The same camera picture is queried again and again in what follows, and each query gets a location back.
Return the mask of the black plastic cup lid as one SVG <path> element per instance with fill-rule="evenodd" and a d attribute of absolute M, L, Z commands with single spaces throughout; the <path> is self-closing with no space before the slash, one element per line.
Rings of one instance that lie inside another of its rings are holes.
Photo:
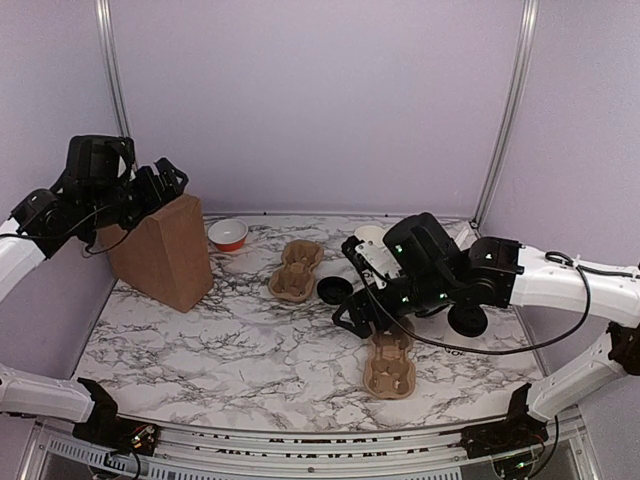
<path fill-rule="evenodd" d="M 447 313 L 447 320 L 454 332 L 468 338 L 479 337 L 489 324 L 487 315 L 480 306 L 453 305 Z"/>

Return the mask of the white paper coffee cup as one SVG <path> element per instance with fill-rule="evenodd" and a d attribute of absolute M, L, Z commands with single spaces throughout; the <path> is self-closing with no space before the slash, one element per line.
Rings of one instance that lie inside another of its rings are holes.
<path fill-rule="evenodd" d="M 465 352 L 455 348 L 445 347 L 444 352 L 453 357 L 464 356 Z"/>

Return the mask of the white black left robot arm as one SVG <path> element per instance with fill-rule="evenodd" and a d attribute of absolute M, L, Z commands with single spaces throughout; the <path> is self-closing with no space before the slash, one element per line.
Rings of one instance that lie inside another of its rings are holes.
<path fill-rule="evenodd" d="M 69 240 L 76 238 L 91 248 L 102 228 L 117 225 L 131 232 L 184 193 L 189 178 L 169 159 L 143 167 L 135 160 L 129 137 L 71 138 L 65 168 L 54 184 L 29 193 L 1 225 L 3 296 Z M 102 443 L 116 445 L 126 436 L 126 423 L 101 406 L 104 394 L 91 381 L 1 368 L 2 412 L 86 423 Z"/>

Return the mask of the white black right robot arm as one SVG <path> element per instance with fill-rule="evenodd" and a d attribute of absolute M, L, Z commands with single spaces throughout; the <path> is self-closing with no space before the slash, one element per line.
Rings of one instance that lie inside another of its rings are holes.
<path fill-rule="evenodd" d="M 358 273 L 370 271 L 384 287 L 363 288 L 333 314 L 335 325 L 366 339 L 399 318 L 441 307 L 474 313 L 484 306 L 537 306 L 595 316 L 608 326 L 594 344 L 556 371 L 513 393 L 495 430 L 506 448 L 529 437 L 535 424 L 601 386 L 639 373 L 639 271 L 543 252 L 518 241 L 482 237 L 462 250 L 430 213 L 404 218 L 383 245 L 349 237 L 343 254 Z"/>

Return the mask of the brown paper takeout bag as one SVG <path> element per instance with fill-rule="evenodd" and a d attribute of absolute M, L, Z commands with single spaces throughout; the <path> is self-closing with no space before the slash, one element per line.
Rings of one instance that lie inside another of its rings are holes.
<path fill-rule="evenodd" d="M 130 234 L 98 232 L 114 276 L 181 313 L 213 287 L 201 200 L 183 194 L 146 217 Z"/>

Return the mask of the orange white bowl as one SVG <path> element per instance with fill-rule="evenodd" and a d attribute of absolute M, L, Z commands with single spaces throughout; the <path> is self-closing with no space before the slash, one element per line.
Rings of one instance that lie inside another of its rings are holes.
<path fill-rule="evenodd" d="M 212 224 L 207 237 L 221 252 L 233 252 L 244 246 L 248 235 L 248 226 L 239 219 L 223 219 Z"/>

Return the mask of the brown cardboard cup carrier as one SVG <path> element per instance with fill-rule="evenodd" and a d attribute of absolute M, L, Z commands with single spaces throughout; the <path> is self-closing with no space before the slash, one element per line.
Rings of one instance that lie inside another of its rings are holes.
<path fill-rule="evenodd" d="M 308 240 L 289 242 L 281 255 L 281 267 L 269 280 L 269 292 L 275 298 L 287 302 L 306 301 L 316 282 L 314 270 L 323 257 L 324 249 L 319 243 Z"/>

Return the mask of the white plastic stirrers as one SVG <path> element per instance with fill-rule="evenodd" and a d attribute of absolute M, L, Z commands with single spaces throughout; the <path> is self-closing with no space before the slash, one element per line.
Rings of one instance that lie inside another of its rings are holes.
<path fill-rule="evenodd" d="M 468 238 L 471 238 L 471 239 L 474 238 L 473 229 L 470 226 L 465 226 L 456 235 L 455 243 L 460 249 L 464 249 Z"/>

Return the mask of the left aluminium corner post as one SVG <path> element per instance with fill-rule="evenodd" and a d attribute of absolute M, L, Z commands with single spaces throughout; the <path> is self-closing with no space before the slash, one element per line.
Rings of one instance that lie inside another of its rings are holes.
<path fill-rule="evenodd" d="M 117 56 L 111 2 L 109 0 L 95 0 L 94 6 L 100 50 L 103 58 L 108 93 L 114 112 L 116 127 L 120 136 L 131 137 L 131 127 L 126 109 L 125 95 Z"/>

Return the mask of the aluminium corner post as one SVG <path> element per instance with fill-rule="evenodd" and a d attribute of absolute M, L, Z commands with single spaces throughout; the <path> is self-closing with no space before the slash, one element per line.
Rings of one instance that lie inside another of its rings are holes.
<path fill-rule="evenodd" d="M 131 127 L 126 109 L 125 95 L 117 56 L 111 2 L 109 0 L 95 0 L 94 6 L 100 50 L 103 58 L 108 93 L 114 112 L 116 127 L 120 136 L 131 137 Z"/>
<path fill-rule="evenodd" d="M 492 150 L 489 168 L 472 219 L 472 223 L 477 228 L 481 228 L 488 217 L 491 203 L 498 187 L 499 178 L 506 162 L 513 126 L 526 86 L 539 6 L 540 2 L 538 0 L 525 0 L 522 2 L 520 27 L 506 102 Z"/>

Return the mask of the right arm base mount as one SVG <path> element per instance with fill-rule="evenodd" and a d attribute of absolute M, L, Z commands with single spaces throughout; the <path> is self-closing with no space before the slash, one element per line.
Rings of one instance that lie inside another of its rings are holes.
<path fill-rule="evenodd" d="M 526 383 L 512 393 L 504 419 L 461 430 L 460 444 L 469 459 L 522 449 L 549 439 L 547 422 L 529 412 L 527 395 L 531 387 Z"/>

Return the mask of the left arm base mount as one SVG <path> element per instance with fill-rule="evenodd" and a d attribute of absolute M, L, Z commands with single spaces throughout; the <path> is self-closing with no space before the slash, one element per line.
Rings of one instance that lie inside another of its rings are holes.
<path fill-rule="evenodd" d="M 111 395 L 96 381 L 79 378 L 94 402 L 88 420 L 74 425 L 72 435 L 80 440 L 119 453 L 130 450 L 152 456 L 158 443 L 159 426 L 153 423 L 126 419 L 118 415 L 118 405 Z"/>

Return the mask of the right aluminium corner post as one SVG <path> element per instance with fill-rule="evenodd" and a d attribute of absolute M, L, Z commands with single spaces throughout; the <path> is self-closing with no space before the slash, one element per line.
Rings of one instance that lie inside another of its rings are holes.
<path fill-rule="evenodd" d="M 472 219 L 472 223 L 477 228 L 481 228 L 488 217 L 491 203 L 498 187 L 499 178 L 506 162 L 513 126 L 526 86 L 539 6 L 540 2 L 538 0 L 525 0 L 522 2 L 520 27 L 506 102 L 492 150 L 489 168 Z"/>

